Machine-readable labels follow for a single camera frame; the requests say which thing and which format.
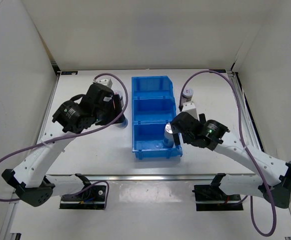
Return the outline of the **silver-top white canister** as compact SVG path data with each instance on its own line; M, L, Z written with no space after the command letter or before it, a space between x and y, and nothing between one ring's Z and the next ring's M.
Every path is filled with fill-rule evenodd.
M128 126L128 119L125 118L123 122L116 123L115 126L119 129L125 129Z
M164 127L164 135L162 142L166 148L173 148L175 146L173 130L170 123L167 123Z

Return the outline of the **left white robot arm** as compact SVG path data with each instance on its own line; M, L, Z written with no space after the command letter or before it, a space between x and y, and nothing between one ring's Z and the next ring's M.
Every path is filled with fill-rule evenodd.
M82 174L48 175L47 171L65 148L92 125L107 126L122 123L120 97L112 84L95 82L85 94L79 94L60 105L52 116L53 126L44 133L41 142L19 165L6 169L2 178L15 188L18 198L39 207L54 196L90 196L91 182Z

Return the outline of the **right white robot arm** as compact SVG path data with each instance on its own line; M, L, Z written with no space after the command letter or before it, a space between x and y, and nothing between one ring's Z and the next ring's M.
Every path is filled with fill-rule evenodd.
M199 119L187 112L179 113L170 123L185 144L207 148L224 155L252 171L254 176L218 173L199 193L207 199L221 200L230 195L248 195L273 200L278 208L287 209L291 202L291 161L277 159L253 147L243 146L227 126L215 120Z

